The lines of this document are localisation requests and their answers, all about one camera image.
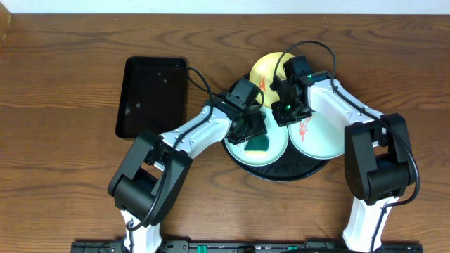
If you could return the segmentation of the green scouring sponge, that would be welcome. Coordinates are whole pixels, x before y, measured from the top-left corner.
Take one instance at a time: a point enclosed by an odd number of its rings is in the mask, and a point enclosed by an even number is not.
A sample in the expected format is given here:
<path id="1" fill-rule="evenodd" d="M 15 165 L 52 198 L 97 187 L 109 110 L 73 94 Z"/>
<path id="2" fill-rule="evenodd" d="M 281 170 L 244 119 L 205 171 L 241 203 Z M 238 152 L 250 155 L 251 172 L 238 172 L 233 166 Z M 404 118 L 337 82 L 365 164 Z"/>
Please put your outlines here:
<path id="1" fill-rule="evenodd" d="M 246 153 L 264 153 L 269 149 L 270 141 L 267 135 L 250 139 L 244 147 Z"/>

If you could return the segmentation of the light green plate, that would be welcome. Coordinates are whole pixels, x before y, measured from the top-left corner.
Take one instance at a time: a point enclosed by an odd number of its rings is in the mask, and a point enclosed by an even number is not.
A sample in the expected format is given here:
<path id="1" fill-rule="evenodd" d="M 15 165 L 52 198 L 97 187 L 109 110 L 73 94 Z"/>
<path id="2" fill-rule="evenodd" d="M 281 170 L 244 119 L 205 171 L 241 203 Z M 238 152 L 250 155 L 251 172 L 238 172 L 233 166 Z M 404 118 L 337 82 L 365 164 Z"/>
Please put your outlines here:
<path id="1" fill-rule="evenodd" d="M 232 158 L 240 163 L 253 167 L 262 167 L 275 162 L 288 147 L 288 128 L 277 125 L 271 109 L 263 106 L 261 111 L 262 115 L 265 116 L 264 123 L 267 129 L 265 135 L 268 136 L 270 141 L 269 149 L 266 152 L 246 153 L 244 147 L 248 141 L 233 145 L 227 139 L 224 140 L 225 147 L 230 152 Z"/>

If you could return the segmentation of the yellow plate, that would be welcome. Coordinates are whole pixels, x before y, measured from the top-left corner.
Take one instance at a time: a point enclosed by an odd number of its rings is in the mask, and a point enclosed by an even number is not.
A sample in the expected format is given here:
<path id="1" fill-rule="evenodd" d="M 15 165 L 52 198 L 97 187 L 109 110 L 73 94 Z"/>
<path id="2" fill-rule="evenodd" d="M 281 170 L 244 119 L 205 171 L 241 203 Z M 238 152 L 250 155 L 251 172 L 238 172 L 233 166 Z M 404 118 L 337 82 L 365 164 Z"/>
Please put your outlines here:
<path id="1" fill-rule="evenodd" d="M 250 72 L 250 81 L 257 85 L 264 93 L 263 106 L 271 109 L 271 104 L 280 100 L 279 95 L 272 91 L 270 85 L 274 77 L 274 70 L 282 52 L 269 53 L 260 58 Z"/>

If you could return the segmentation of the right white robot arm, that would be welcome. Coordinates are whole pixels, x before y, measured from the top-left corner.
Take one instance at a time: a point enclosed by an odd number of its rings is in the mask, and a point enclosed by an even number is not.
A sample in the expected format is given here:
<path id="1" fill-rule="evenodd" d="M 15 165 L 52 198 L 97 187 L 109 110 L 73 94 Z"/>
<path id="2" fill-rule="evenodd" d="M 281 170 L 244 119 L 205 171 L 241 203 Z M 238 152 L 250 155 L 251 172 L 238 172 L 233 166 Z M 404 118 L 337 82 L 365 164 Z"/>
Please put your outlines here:
<path id="1" fill-rule="evenodd" d="M 364 105 L 328 72 L 275 74 L 270 88 L 279 97 L 271 106 L 280 125 L 297 126 L 317 115 L 329 122 L 317 129 L 315 139 L 320 148 L 340 139 L 336 148 L 345 159 L 345 180 L 354 196 L 342 233 L 345 247 L 351 252 L 381 250 L 391 209 L 412 202 L 420 190 L 406 120 Z"/>

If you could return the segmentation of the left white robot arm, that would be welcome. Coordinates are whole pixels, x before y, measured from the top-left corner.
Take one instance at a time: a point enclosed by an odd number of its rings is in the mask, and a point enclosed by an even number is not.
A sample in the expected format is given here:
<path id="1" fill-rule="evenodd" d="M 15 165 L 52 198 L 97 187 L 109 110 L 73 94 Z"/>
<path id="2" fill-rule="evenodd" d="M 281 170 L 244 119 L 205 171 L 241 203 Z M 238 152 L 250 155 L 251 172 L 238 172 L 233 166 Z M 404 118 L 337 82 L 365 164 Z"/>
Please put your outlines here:
<path id="1" fill-rule="evenodd" d="M 108 185 L 126 225 L 124 252 L 156 252 L 160 223 L 173 207 L 187 173 L 202 151 L 232 134 L 238 142 L 266 133 L 259 106 L 214 98 L 179 128 L 141 132 Z"/>

